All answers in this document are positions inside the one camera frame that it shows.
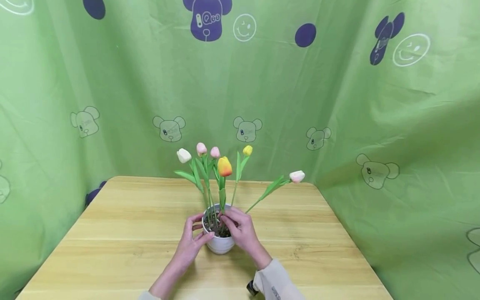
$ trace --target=wood grain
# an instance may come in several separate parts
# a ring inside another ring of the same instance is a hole
[[[235,206],[246,210],[267,185],[241,182]],[[232,191],[228,181],[227,197]],[[112,178],[18,299],[135,300],[170,261],[186,217],[203,210],[186,180]],[[251,215],[260,241],[307,299],[392,300],[313,185],[284,186]],[[237,247],[226,255],[204,247],[172,299],[250,299],[254,273]]]

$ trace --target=green backdrop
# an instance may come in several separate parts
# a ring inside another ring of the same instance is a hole
[[[396,300],[478,299],[480,2],[0,0],[0,299],[181,147],[302,169]]]

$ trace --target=pot rim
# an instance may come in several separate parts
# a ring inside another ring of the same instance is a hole
[[[215,203],[214,205],[209,206],[207,209],[210,209],[210,208],[215,207],[215,206],[218,206],[218,205],[220,205],[220,204],[219,204],[219,203]],[[227,207],[227,206],[228,206],[228,207],[231,207],[230,204],[225,203],[225,207]],[[204,223],[204,217],[205,217],[205,213],[207,212],[207,209],[204,210],[204,215],[202,216],[202,228],[204,229],[204,231],[210,232],[210,231],[208,231],[208,230],[205,228],[205,223]],[[213,238],[214,238],[214,239],[226,240],[226,239],[232,239],[233,237],[232,237],[232,236],[229,236],[229,237],[227,237],[227,238],[221,238],[221,237],[218,237],[218,236],[215,236],[215,235],[214,235]]]

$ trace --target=artificial tulip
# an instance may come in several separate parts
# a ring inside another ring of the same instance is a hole
[[[179,161],[183,164],[192,159],[190,153],[183,148],[177,151],[177,156],[179,157]]]
[[[305,178],[305,173],[303,171],[295,171],[290,173],[289,176],[293,183],[300,183]]]
[[[218,147],[213,147],[212,150],[210,150],[210,156],[219,159],[220,158],[220,150]]]
[[[230,164],[226,156],[221,157],[218,160],[218,174],[222,177],[232,175],[232,165]]]
[[[245,154],[246,156],[250,156],[252,155],[252,151],[253,151],[253,147],[248,145],[248,146],[245,146],[245,148],[243,149],[243,154]]]
[[[202,156],[203,154],[207,153],[208,150],[207,150],[207,147],[205,146],[204,143],[198,143],[197,144],[197,153],[198,153],[198,156]]]

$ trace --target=flower pot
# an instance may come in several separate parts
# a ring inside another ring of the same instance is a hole
[[[220,210],[220,204],[215,204],[214,208],[215,210]],[[228,209],[228,208],[230,208],[230,205],[225,204],[225,209]],[[206,218],[205,216],[206,212],[207,210],[204,211],[204,216],[202,217],[202,226],[204,228],[205,234],[209,232],[205,227],[205,223],[204,223],[204,218]],[[207,243],[207,246],[215,254],[225,254],[228,251],[230,251],[233,248],[233,246],[235,246],[235,242],[233,241],[232,237],[220,238],[220,237],[214,236],[213,239],[211,239]]]

